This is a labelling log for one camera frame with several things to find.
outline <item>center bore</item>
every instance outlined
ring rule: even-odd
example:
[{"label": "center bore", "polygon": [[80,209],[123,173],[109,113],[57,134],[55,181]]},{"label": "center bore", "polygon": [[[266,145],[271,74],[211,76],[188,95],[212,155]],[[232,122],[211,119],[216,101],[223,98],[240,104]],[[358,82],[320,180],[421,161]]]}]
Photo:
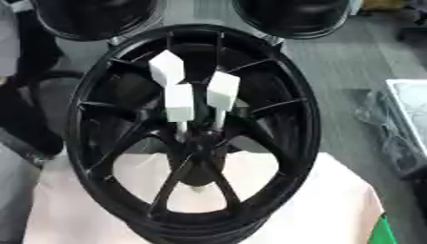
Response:
[{"label": "center bore", "polygon": [[[215,146],[222,140],[223,136],[215,131],[191,132],[184,142],[182,153],[194,153],[190,159],[192,167],[181,179],[181,182],[193,186],[203,187],[212,182],[214,178],[204,167],[205,164],[214,164],[222,172],[229,145],[216,148]],[[168,153],[171,169],[175,170],[180,165],[183,157],[180,154]]]}]

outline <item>white foam block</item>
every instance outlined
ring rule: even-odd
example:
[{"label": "white foam block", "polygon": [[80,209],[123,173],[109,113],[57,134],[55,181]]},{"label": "white foam block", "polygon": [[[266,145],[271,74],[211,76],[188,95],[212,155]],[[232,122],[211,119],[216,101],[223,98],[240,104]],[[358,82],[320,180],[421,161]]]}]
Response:
[{"label": "white foam block", "polygon": [[165,108],[169,122],[194,120],[193,87],[190,84],[165,88]]},{"label": "white foam block", "polygon": [[184,61],[170,51],[162,51],[149,65],[152,79],[162,87],[176,85],[185,78]]},{"label": "white foam block", "polygon": [[231,111],[238,94],[240,77],[216,71],[208,86],[208,104],[222,111]]}]

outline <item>black wheel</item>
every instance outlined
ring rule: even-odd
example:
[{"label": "black wheel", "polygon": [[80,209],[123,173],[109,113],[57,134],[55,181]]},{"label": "black wheel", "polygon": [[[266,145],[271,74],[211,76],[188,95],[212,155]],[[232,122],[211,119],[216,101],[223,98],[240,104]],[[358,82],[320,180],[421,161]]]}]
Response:
[{"label": "black wheel", "polygon": [[[165,49],[185,61],[185,82],[194,88],[196,118],[185,142],[175,140],[175,127],[162,109],[162,90],[147,68],[147,61]],[[210,130],[214,112],[205,102],[216,70],[240,76],[238,98],[248,105],[234,109],[222,133]],[[128,126],[116,132],[121,123]],[[236,151],[230,142],[238,136],[263,146],[278,165],[270,182],[246,200],[239,199],[221,172],[226,154]],[[165,144],[172,169],[152,203],[128,192],[112,171],[119,155],[146,138]],[[299,189],[319,140],[315,97],[293,62],[262,39],[212,25],[150,30],[109,51],[76,90],[67,127],[68,152],[82,185],[107,211],[154,243],[235,243],[251,235]],[[178,182],[215,183],[225,209],[169,210]]]}]

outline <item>rim lip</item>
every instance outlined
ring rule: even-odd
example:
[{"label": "rim lip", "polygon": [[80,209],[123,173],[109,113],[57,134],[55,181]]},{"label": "rim lip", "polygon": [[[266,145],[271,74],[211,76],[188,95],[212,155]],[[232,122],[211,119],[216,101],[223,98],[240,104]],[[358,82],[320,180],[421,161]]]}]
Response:
[{"label": "rim lip", "polygon": [[60,30],[56,30],[55,28],[50,26],[42,17],[42,14],[38,10],[39,7],[37,6],[37,4],[34,4],[34,8],[36,10],[38,21],[40,21],[40,23],[42,24],[42,26],[45,28],[46,31],[50,32],[54,36],[57,36],[66,40],[71,40],[71,41],[91,42],[91,41],[100,41],[100,40],[105,40],[105,39],[113,38],[116,36],[120,36],[139,28],[146,21],[149,21],[155,12],[156,0],[150,0],[150,1],[151,1],[150,4],[147,6],[146,10],[139,15],[139,18],[134,18],[131,22],[119,28],[117,32],[113,33],[112,31],[109,31],[102,34],[96,34],[90,37],[82,37],[79,34],[72,34],[72,33],[63,32]]},{"label": "rim lip", "polygon": [[245,21],[255,29],[262,31],[264,33],[270,34],[272,36],[277,36],[277,37],[286,38],[286,39],[295,39],[295,40],[316,39],[316,38],[320,38],[320,37],[332,34],[333,32],[337,31],[344,25],[344,23],[347,21],[348,17],[350,16],[350,12],[351,12],[351,6],[347,3],[347,8],[343,12],[342,16],[332,26],[324,28],[322,30],[318,30],[318,31],[295,32],[295,33],[289,34],[280,29],[266,28],[264,25],[262,25],[262,23],[255,21],[249,14],[246,13],[246,11],[243,10],[239,0],[233,0],[233,5],[234,5],[235,11],[243,19],[243,21]]},{"label": "rim lip", "polygon": [[[307,96],[310,96],[313,99],[307,99],[307,104],[310,107],[309,111],[304,111],[306,114],[305,117],[312,117],[312,121],[307,121],[308,125],[306,126],[307,134],[311,135],[311,139],[307,139],[305,144],[307,144],[306,148],[304,149],[305,156],[304,160],[308,162],[307,168],[305,169],[304,173],[297,177],[290,189],[286,191],[285,193],[281,193],[282,195],[279,198],[278,201],[276,201],[274,204],[270,204],[269,208],[264,208],[262,211],[257,211],[257,213],[251,213],[251,217],[243,216],[245,214],[241,214],[238,219],[238,221],[234,220],[234,223],[232,223],[230,226],[234,227],[242,227],[248,225],[248,222],[252,223],[253,221],[268,217],[270,214],[272,214],[274,211],[276,211],[281,205],[288,201],[289,198],[291,198],[294,193],[299,189],[299,187],[302,185],[302,183],[305,181],[306,177],[308,176],[308,173],[310,172],[315,158],[318,153],[319,143],[320,143],[320,116],[318,111],[318,106],[315,101],[315,97],[313,94],[313,91],[311,90],[308,82],[302,75],[302,73],[299,71],[299,69],[295,66],[295,64],[287,58],[283,53],[277,51],[274,47],[270,46],[266,41],[259,39],[255,36],[252,36],[246,32],[242,32],[240,30],[233,30],[230,28],[224,28],[216,25],[178,25],[178,26],[169,26],[166,28],[156,29],[156,30],[149,30],[146,32],[143,32],[141,34],[136,35],[135,37],[125,41],[121,45],[119,45],[117,48],[113,49],[112,51],[109,51],[107,54],[105,54],[92,68],[91,70],[85,75],[82,82],[77,87],[76,91],[74,92],[72,96],[72,100],[69,105],[69,114],[68,114],[68,120],[67,120],[67,129],[66,129],[66,141],[67,141],[67,148],[69,152],[69,157],[71,160],[71,164],[74,167],[74,170],[76,171],[76,174],[85,188],[85,190],[91,195],[91,197],[98,202],[103,208],[108,210],[110,213],[116,215],[117,217],[123,219],[125,222],[128,222],[129,224],[136,224],[136,225],[142,225],[146,226],[148,228],[152,228],[153,225],[156,226],[156,228],[162,229],[167,231],[168,227],[165,223],[158,223],[154,222],[152,220],[145,219],[146,221],[141,221],[140,214],[136,214],[139,212],[135,212],[134,210],[127,209],[124,205],[119,204],[117,201],[111,200],[111,198],[108,195],[105,195],[104,193],[99,192],[99,188],[96,187],[92,183],[91,180],[87,178],[87,175],[84,173],[85,169],[83,167],[83,160],[79,142],[79,123],[77,121],[80,121],[77,117],[78,115],[78,108],[75,106],[78,102],[80,97],[84,96],[84,93],[90,93],[88,90],[91,89],[91,86],[93,86],[95,82],[93,80],[98,80],[102,75],[103,71],[106,68],[107,61],[112,57],[117,57],[120,55],[124,55],[129,50],[134,49],[135,47],[139,47],[143,45],[144,43],[149,42],[151,39],[153,39],[153,36],[159,35],[159,34],[166,34],[168,31],[224,31],[227,33],[232,33],[234,35],[237,35],[239,37],[245,38],[246,40],[255,41],[257,44],[253,44],[253,46],[259,46],[259,49],[269,51],[272,53],[276,53],[276,60],[278,61],[277,64],[283,64],[280,65],[283,71],[289,75],[289,77],[294,81],[294,86],[296,90],[299,93],[304,93]],[[215,228],[219,224],[218,223],[210,223],[206,226],[193,226],[197,228],[199,231],[202,228]]]}]

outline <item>white cloth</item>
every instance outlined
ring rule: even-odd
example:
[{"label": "white cloth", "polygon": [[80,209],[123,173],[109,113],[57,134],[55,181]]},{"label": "white cloth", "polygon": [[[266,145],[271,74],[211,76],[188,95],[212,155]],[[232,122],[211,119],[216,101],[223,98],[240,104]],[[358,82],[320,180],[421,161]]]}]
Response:
[{"label": "white cloth", "polygon": [[0,0],[0,76],[16,73],[19,55],[15,15],[10,5]]},{"label": "white cloth", "polygon": [[[260,189],[276,171],[266,153],[239,152],[227,159],[225,176],[240,198]],[[153,200],[168,174],[166,156],[126,154],[114,167],[115,175],[133,194]],[[201,193],[179,185],[169,208],[209,211],[224,206],[219,189]],[[366,244],[383,214],[373,188],[360,177],[321,153],[310,176],[295,194],[246,244]],[[35,190],[26,244],[141,244],[120,219],[95,203],[78,183],[67,158],[49,165]]]}]

